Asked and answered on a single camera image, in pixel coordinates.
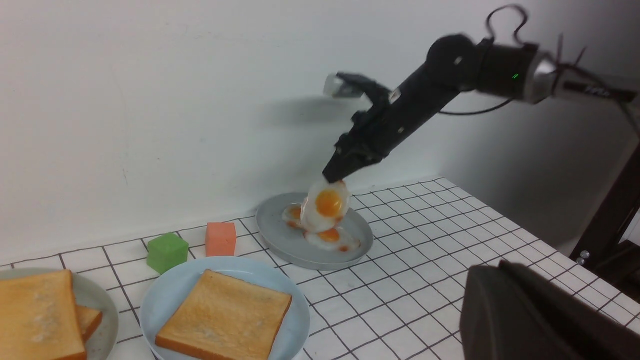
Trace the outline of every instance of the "grid pattern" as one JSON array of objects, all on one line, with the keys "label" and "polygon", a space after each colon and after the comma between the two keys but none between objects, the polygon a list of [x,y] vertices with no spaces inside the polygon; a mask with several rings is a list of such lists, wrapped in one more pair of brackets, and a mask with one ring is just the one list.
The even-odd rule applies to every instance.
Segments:
[{"label": "grid pattern", "polygon": [[[640,334],[640,305],[444,178],[354,195],[374,245],[351,268],[321,272],[276,257],[255,217],[231,220],[236,256],[280,269],[307,296],[311,334],[298,359],[463,359],[460,338],[467,272],[522,263]],[[205,257],[206,227],[177,231],[189,260]],[[95,281],[120,312],[114,359],[153,359],[138,311],[158,274],[146,266],[155,236],[6,265],[68,268]]]}]

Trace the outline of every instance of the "fried egg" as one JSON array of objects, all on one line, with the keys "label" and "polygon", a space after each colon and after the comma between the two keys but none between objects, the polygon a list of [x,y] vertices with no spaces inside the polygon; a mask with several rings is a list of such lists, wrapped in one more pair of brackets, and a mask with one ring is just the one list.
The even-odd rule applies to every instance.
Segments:
[{"label": "fried egg", "polygon": [[282,220],[284,220],[284,222],[287,223],[289,227],[292,227],[294,229],[302,229],[302,223],[300,222],[301,212],[301,204],[293,204],[287,206],[287,208],[284,209],[284,212],[282,213]]},{"label": "fried egg", "polygon": [[360,247],[360,240],[341,227],[317,234],[305,231],[305,239],[309,244],[326,251],[348,252]]},{"label": "fried egg", "polygon": [[344,181],[314,184],[302,204],[302,228],[314,234],[333,229],[349,211],[350,196]]}]

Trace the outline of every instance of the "bread slice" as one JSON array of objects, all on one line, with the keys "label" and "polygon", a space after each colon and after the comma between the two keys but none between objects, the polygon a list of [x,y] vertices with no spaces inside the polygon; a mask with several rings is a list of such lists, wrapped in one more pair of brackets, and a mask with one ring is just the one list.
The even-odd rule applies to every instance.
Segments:
[{"label": "bread slice", "polygon": [[71,271],[0,281],[0,357],[86,359]]},{"label": "bread slice", "polygon": [[78,305],[77,314],[82,340],[86,343],[102,323],[102,311]]},{"label": "bread slice", "polygon": [[156,345],[203,360],[267,360],[291,300],[206,270]]}]

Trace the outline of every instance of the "blue plate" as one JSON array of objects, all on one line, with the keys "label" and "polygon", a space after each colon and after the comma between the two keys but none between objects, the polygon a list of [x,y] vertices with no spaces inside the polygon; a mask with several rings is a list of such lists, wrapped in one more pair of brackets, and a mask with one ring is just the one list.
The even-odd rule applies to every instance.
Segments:
[{"label": "blue plate", "polygon": [[205,270],[235,277],[252,284],[293,296],[282,322],[269,360],[291,360],[298,355],[309,336],[311,319],[307,299],[281,271],[263,263],[233,256],[216,256],[189,261],[164,273],[145,295],[140,309],[140,326],[153,353],[160,360],[187,360],[190,356],[156,346],[156,335],[187,299]]}]

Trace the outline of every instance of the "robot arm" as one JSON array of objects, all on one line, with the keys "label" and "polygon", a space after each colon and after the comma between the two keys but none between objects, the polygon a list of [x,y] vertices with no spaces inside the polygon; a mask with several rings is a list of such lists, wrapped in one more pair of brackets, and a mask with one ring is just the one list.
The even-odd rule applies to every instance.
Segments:
[{"label": "robot arm", "polygon": [[340,137],[324,168],[325,179],[334,183],[381,162],[461,92],[473,90],[529,104],[547,97],[617,104],[640,133],[639,80],[594,76],[573,65],[557,64],[535,44],[511,47],[484,39],[475,45],[464,35],[451,35],[437,40],[424,64],[394,91],[356,74],[338,73],[327,79],[325,94],[334,98],[364,94],[372,107],[353,115],[353,128]]}]

